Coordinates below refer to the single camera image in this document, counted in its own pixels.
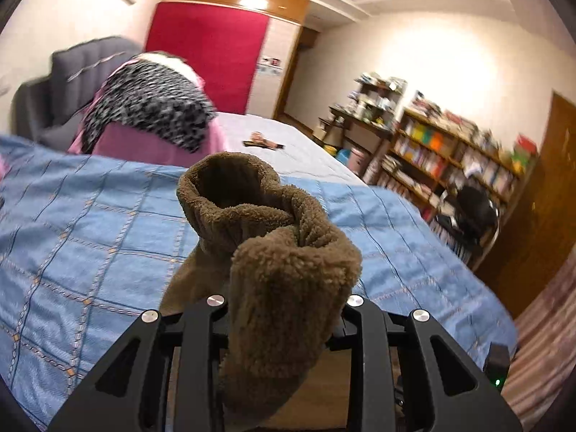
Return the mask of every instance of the blue bedspread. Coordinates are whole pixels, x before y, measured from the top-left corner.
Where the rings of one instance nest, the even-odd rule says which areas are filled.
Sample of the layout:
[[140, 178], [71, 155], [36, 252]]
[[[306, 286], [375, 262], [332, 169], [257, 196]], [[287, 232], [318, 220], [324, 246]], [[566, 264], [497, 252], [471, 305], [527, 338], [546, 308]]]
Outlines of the blue bedspread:
[[[0, 136], [0, 375], [41, 427], [164, 288], [198, 237], [175, 196], [179, 167], [67, 156]], [[361, 250], [355, 292], [382, 309], [430, 311], [482, 365], [516, 345], [504, 307], [382, 189], [283, 177], [313, 194]]]

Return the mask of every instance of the brown fabric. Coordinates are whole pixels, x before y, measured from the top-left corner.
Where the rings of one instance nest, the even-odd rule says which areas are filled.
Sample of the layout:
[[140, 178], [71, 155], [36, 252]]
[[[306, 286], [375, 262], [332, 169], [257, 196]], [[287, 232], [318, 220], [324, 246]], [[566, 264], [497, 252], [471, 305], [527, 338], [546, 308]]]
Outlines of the brown fabric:
[[358, 249], [320, 203], [281, 185], [248, 154], [208, 156], [180, 178], [186, 218], [200, 236], [162, 298], [163, 314], [222, 294], [229, 302], [224, 405], [266, 419], [303, 382], [360, 274]]
[[554, 279], [514, 322], [519, 351], [502, 396], [528, 431], [576, 365], [576, 246]]

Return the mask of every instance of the wooden floor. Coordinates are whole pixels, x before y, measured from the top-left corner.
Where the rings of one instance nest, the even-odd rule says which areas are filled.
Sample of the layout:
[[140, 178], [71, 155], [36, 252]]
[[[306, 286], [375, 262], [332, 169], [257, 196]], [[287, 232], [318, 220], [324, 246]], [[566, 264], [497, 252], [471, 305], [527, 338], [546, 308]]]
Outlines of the wooden floor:
[[297, 120], [295, 120], [295, 119], [293, 119], [293, 118], [291, 118], [285, 114], [280, 114], [280, 116], [278, 117], [278, 121], [281, 121], [282, 123], [286, 123], [286, 125], [291, 125], [291, 126], [295, 127], [302, 134], [306, 135], [307, 138], [312, 137], [312, 130], [310, 128], [308, 128], [307, 126], [303, 125], [299, 121], [297, 121]]

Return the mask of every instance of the wooden door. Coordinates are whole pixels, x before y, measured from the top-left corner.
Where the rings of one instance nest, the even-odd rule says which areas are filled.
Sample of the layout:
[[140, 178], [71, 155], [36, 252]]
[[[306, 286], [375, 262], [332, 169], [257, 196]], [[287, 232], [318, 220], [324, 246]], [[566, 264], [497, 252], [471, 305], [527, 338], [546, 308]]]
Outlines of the wooden door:
[[554, 94], [540, 159], [476, 275], [516, 318], [576, 242], [576, 106]]

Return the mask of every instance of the headboard cushion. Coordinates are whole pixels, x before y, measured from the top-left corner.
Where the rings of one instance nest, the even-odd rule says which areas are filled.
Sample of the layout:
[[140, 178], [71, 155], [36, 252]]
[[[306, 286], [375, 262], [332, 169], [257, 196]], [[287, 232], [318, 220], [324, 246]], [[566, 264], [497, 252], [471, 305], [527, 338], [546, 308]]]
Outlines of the headboard cushion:
[[66, 123], [93, 99], [114, 70], [141, 51], [130, 40], [106, 37], [54, 52], [50, 75], [54, 125]]

